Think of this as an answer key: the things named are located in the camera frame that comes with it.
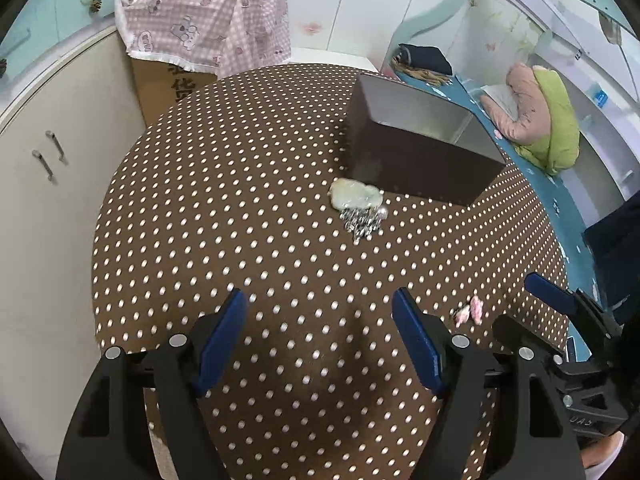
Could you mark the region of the person right hand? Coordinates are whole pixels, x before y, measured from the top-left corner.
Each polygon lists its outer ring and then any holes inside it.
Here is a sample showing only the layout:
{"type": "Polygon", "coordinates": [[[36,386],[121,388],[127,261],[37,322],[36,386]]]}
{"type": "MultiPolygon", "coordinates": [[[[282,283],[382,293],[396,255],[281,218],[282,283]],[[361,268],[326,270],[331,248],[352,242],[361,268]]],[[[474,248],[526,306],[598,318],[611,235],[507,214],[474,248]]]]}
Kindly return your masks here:
{"type": "Polygon", "coordinates": [[[603,464],[611,456],[617,454],[624,441],[624,434],[617,431],[615,434],[611,434],[596,443],[587,445],[580,451],[582,466],[585,469],[589,469],[603,464]]]}

